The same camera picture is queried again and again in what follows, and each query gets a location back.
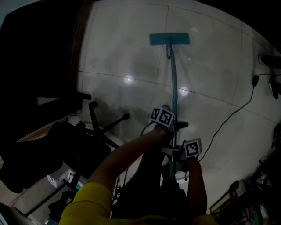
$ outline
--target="person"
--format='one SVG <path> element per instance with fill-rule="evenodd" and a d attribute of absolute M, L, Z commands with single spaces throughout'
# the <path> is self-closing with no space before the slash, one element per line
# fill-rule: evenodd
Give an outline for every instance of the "person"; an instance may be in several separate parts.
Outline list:
<path fill-rule="evenodd" d="M 65 208 L 59 224 L 217 225 L 211 215 L 206 215 L 207 195 L 199 162 L 193 158 L 185 164 L 189 170 L 187 196 L 175 179 L 170 181 L 169 165 L 161 167 L 165 156 L 161 146 L 170 141 L 168 134 L 155 126 L 109 154 Z M 142 154 L 135 175 L 112 206 L 117 177 Z"/>

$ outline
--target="black chair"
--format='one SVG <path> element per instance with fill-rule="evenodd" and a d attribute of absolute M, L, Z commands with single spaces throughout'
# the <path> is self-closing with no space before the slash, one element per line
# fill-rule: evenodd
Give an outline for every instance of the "black chair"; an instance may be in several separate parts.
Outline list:
<path fill-rule="evenodd" d="M 42 171 L 41 169 L 38 169 L 40 167 L 38 167 L 36 170 L 34 169 L 34 167 L 32 167 L 33 171 L 28 170 L 29 173 L 28 185 L 26 184 L 20 185 L 20 187 L 18 187 L 19 186 L 18 181 L 11 182 L 11 179 L 10 180 L 5 179 L 9 177 L 9 170 L 6 169 L 3 173 L 1 173 L 0 170 L 0 179 L 2 180 L 4 178 L 2 180 L 3 183 L 13 192 L 17 191 L 17 193 L 19 193 L 22 191 L 22 188 L 29 188 L 41 178 L 57 171 L 61 167 L 63 161 L 69 167 L 71 167 L 73 170 L 76 171 L 71 182 L 63 180 L 62 181 L 63 184 L 60 187 L 58 187 L 55 192 L 53 192 L 50 196 L 44 199 L 36 207 L 34 207 L 32 210 L 26 213 L 25 214 L 26 216 L 29 216 L 40 206 L 46 203 L 56 193 L 58 193 L 65 186 L 67 186 L 69 189 L 69 193 L 64 193 L 64 195 L 60 200 L 49 205 L 49 208 L 51 209 L 51 213 L 49 214 L 49 216 L 55 221 L 59 222 L 62 211 L 68 204 L 66 203 L 67 199 L 68 198 L 73 199 L 76 192 L 78 191 L 76 186 L 80 176 L 83 176 L 86 179 L 88 179 L 91 176 L 91 174 L 94 172 L 97 166 L 103 161 L 103 159 L 108 154 L 110 154 L 111 150 L 108 145 L 114 148 L 119 147 L 116 143 L 111 141 L 104 134 L 105 132 L 116 126 L 118 123 L 120 123 L 121 121 L 128 119 L 130 115 L 126 113 L 119 120 L 113 122 L 112 124 L 108 125 L 103 129 L 100 129 L 94 113 L 94 108 L 97 106 L 98 103 L 96 101 L 89 103 L 89 110 L 90 110 L 91 120 L 93 124 L 93 130 L 86 129 L 85 124 L 82 122 L 79 122 L 76 126 L 73 126 L 68 122 L 61 122 L 61 123 L 57 122 L 52 126 L 49 133 L 44 138 L 40 138 L 29 142 L 14 143 L 11 149 L 13 152 L 22 151 L 22 147 L 24 145 L 26 148 L 28 148 L 29 146 L 34 146 L 34 148 L 31 148 L 34 149 L 33 151 L 31 151 L 33 153 L 35 152 L 35 149 L 36 151 L 38 151 L 38 149 L 40 149 L 42 146 L 45 146 L 44 149 L 46 150 L 46 153 L 43 154 L 43 156 L 46 157 L 46 159 L 44 159 L 44 161 L 50 160 L 50 162 L 52 162 L 52 159 L 56 155 L 59 155 L 59 157 L 56 165 L 55 166 L 52 165 L 50 168 L 47 168 L 45 166 L 44 167 L 45 170 L 43 170 L 44 171 L 43 173 L 41 173 Z M 52 147 L 52 151 L 51 154 L 49 154 L 47 149 L 51 147 Z M 9 160 L 7 160 L 7 157 L 3 159 L 4 165 L 6 165 L 8 168 L 11 168 L 10 162 L 13 161 L 12 159 L 13 156 L 15 156 L 15 154 L 10 154 Z M 25 159 L 27 160 L 28 157 L 30 157 L 31 159 L 30 164 L 32 165 L 31 162 L 34 162 L 36 160 L 40 161 L 40 158 L 42 157 L 42 153 L 37 154 L 34 157 L 31 156 L 30 154 L 27 154 Z M 23 173 L 25 173 L 24 165 L 21 164 L 21 167 L 22 168 L 15 167 L 14 170 L 19 171 L 19 169 L 21 169 Z"/>

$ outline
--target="mop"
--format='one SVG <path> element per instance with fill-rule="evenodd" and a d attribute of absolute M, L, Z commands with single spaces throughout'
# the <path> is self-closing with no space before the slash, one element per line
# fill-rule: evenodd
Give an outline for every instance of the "mop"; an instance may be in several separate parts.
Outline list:
<path fill-rule="evenodd" d="M 174 114 L 173 121 L 177 121 L 177 70 L 175 63 L 175 55 L 173 51 L 173 44 L 189 44 L 188 33 L 154 33 L 149 35 L 150 45 L 166 45 L 166 56 L 171 60 L 172 68 L 172 83 L 173 83 L 173 99 L 172 99 L 172 112 Z M 177 131 L 173 136 L 173 148 L 177 147 Z M 173 160 L 170 162 L 169 170 L 170 180 L 175 179 L 175 163 Z"/>

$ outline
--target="tile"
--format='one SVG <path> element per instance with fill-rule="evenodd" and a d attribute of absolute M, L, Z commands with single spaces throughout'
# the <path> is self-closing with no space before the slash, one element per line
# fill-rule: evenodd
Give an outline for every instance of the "tile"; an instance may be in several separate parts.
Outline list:
<path fill-rule="evenodd" d="M 55 190 L 56 188 L 48 181 L 47 177 L 44 177 L 20 196 L 20 198 L 17 200 L 17 203 L 15 204 L 15 207 L 23 214 L 26 214 L 37 204 L 39 204 L 50 194 L 52 194 Z M 67 187 L 64 187 L 62 190 L 60 190 L 44 205 L 30 214 L 28 218 L 30 218 L 37 224 L 44 224 L 50 218 L 50 209 L 48 208 L 48 206 L 58 201 L 61 198 L 62 193 L 65 191 L 68 191 Z"/>
<path fill-rule="evenodd" d="M 231 107 L 231 112 L 239 109 Z M 271 153 L 275 123 L 241 109 L 224 125 L 205 167 L 256 169 L 262 156 Z"/>
<path fill-rule="evenodd" d="M 167 6 L 118 5 L 96 9 L 85 71 L 156 81 L 161 46 L 150 33 L 163 33 Z"/>
<path fill-rule="evenodd" d="M 202 174 L 207 192 L 208 208 L 228 191 L 233 182 L 250 176 L 252 172 L 251 170 L 225 170 L 204 167 Z"/>
<path fill-rule="evenodd" d="M 198 12 L 227 23 L 238 30 L 241 30 L 241 21 L 239 19 L 220 9 L 203 4 L 201 2 L 197 2 L 194 0 L 170 0 L 169 6 Z"/>
<path fill-rule="evenodd" d="M 77 91 L 82 92 L 83 88 L 83 72 L 78 72 L 77 74 Z"/>
<path fill-rule="evenodd" d="M 177 143 L 182 144 L 183 140 L 201 138 L 203 148 L 203 151 L 199 156 L 199 159 L 201 159 L 209 146 L 213 135 L 220 127 L 221 123 L 227 118 L 231 105 L 185 90 L 179 90 L 178 95 L 178 120 L 187 121 L 189 126 L 178 132 Z M 172 88 L 157 84 L 150 112 L 156 107 L 171 105 L 171 101 Z M 205 160 L 211 153 L 219 134 L 214 138 L 210 150 L 200 162 L 201 165 L 205 164 Z"/>
<path fill-rule="evenodd" d="M 259 63 L 258 56 L 263 54 L 270 55 L 270 52 L 252 38 L 243 34 L 240 75 L 233 101 L 234 105 L 242 107 L 250 99 L 254 75 L 274 73 L 273 69 Z M 259 77 L 253 98 L 245 109 L 279 123 L 281 119 L 281 99 L 276 100 L 272 97 L 268 87 L 269 79 L 270 76 Z"/>
<path fill-rule="evenodd" d="M 103 0 L 98 2 L 98 7 L 123 4 L 151 4 L 168 6 L 169 0 Z"/>
<path fill-rule="evenodd" d="M 130 113 L 128 120 L 122 121 L 111 132 L 122 141 L 130 141 L 140 136 L 148 123 L 154 83 L 111 75 L 84 73 L 83 93 L 91 94 L 99 106 L 94 109 L 98 123 L 105 127 Z M 90 123 L 90 112 L 85 100 L 82 107 L 83 122 Z"/>
<path fill-rule="evenodd" d="M 255 29 L 250 27 L 248 24 L 241 22 L 241 31 L 258 42 L 261 46 L 269 50 L 271 53 L 274 52 L 274 47 Z"/>
<path fill-rule="evenodd" d="M 93 8 L 96 8 L 99 4 L 99 1 L 94 2 Z"/>
<path fill-rule="evenodd" d="M 83 36 L 83 40 L 82 40 L 81 51 L 80 51 L 79 71 L 84 71 L 85 58 L 86 58 L 86 54 L 87 54 L 89 37 L 90 37 L 90 32 L 91 32 L 91 27 L 92 27 L 92 22 L 93 22 L 94 15 L 95 15 L 96 7 L 97 7 L 97 2 L 94 2 L 92 5 L 92 8 L 90 10 L 90 14 L 88 16 L 87 23 L 86 23 L 84 36 Z"/>
<path fill-rule="evenodd" d="M 178 87 L 232 103 L 241 60 L 241 32 L 210 17 L 169 8 L 166 33 L 187 32 L 190 45 L 173 46 Z M 157 83 L 172 85 L 163 48 Z"/>

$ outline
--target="mop handle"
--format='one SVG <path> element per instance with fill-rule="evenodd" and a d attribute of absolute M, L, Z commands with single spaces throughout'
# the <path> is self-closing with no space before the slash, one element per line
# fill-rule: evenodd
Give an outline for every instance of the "mop handle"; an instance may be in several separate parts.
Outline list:
<path fill-rule="evenodd" d="M 171 68 L 172 68 L 172 83 L 173 83 L 173 99 L 172 99 L 172 112 L 174 114 L 174 121 L 177 120 L 177 70 L 176 70 L 176 62 L 175 62 L 175 55 L 173 51 L 173 47 L 171 44 L 171 39 L 169 40 L 169 46 L 166 46 L 167 50 L 167 57 L 168 59 L 171 59 Z M 173 137 L 173 148 L 176 147 L 177 142 L 177 131 L 174 132 Z M 170 170 L 169 170 L 169 179 L 170 181 L 175 179 L 175 162 L 170 162 Z"/>

